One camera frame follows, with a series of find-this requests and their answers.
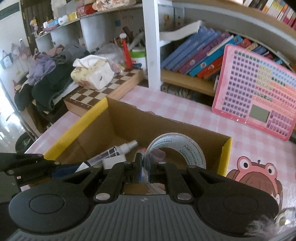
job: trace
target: pink checkered tablecloth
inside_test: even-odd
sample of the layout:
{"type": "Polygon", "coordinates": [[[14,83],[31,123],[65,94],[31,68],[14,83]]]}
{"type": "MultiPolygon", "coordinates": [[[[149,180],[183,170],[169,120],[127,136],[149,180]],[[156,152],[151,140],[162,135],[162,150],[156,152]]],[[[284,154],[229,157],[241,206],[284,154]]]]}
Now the pink checkered tablecloth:
{"type": "MultiPolygon", "coordinates": [[[[295,144],[283,142],[246,125],[218,116],[212,112],[209,106],[141,86],[136,86],[121,101],[134,105],[142,111],[151,111],[165,118],[231,136],[233,144],[227,173],[231,170],[235,171],[229,173],[228,177],[235,179],[236,176],[240,176],[237,175],[239,172],[237,163],[239,159],[242,159],[242,164],[248,163],[245,179],[248,175],[251,176],[252,170],[264,173],[271,180],[270,183],[273,181],[273,185],[268,186],[265,185],[266,182],[264,184],[258,182],[255,187],[270,192],[280,203],[280,206],[282,204],[285,207],[287,190],[290,185],[296,184],[295,144]],[[258,160],[260,160],[260,165],[254,164],[258,160]]],[[[27,153],[44,154],[78,119],[79,117],[75,114],[66,113],[32,145],[27,153]]],[[[245,183],[248,180],[250,183],[252,178],[247,178],[245,183]]]]}

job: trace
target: chessboard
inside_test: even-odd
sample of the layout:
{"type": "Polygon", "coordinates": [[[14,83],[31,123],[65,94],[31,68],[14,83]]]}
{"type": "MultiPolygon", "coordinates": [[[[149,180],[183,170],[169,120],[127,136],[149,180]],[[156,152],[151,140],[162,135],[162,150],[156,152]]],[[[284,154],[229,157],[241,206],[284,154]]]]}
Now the chessboard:
{"type": "Polygon", "coordinates": [[[80,86],[72,91],[64,101],[69,111],[82,116],[106,96],[119,100],[141,80],[143,80],[143,70],[133,69],[118,74],[100,90],[80,86]]]}

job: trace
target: clothing pile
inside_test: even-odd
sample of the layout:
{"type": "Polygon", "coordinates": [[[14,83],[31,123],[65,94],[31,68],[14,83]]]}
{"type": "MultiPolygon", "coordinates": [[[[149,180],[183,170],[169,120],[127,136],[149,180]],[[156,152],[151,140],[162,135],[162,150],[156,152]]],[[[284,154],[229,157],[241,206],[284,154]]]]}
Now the clothing pile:
{"type": "Polygon", "coordinates": [[[15,103],[19,111],[36,100],[38,112],[52,112],[56,104],[66,94],[65,90],[74,90],[71,72],[73,62],[77,58],[88,56],[84,46],[71,42],[65,47],[59,45],[47,53],[36,53],[30,63],[28,79],[15,95],[15,103]]]}

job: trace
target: pink electronic learning tablet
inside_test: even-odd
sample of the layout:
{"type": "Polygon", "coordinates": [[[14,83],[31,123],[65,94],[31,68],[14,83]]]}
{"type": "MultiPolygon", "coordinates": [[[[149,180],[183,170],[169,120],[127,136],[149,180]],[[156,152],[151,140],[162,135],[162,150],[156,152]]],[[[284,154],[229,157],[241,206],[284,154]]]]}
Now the pink electronic learning tablet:
{"type": "Polygon", "coordinates": [[[212,110],[288,141],[296,123],[296,75],[259,54],[226,45],[212,110]]]}

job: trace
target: cartoon girl illustration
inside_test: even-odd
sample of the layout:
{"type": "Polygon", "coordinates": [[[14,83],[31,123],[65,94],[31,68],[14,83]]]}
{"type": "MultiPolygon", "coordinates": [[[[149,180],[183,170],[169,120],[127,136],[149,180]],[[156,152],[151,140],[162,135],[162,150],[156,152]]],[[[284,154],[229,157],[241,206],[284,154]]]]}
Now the cartoon girl illustration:
{"type": "Polygon", "coordinates": [[[237,160],[237,169],[231,170],[226,177],[267,192],[277,201],[279,210],[281,210],[283,187],[276,179],[277,170],[273,164],[263,165],[260,164],[260,160],[258,163],[251,162],[249,158],[241,156],[237,160]]]}

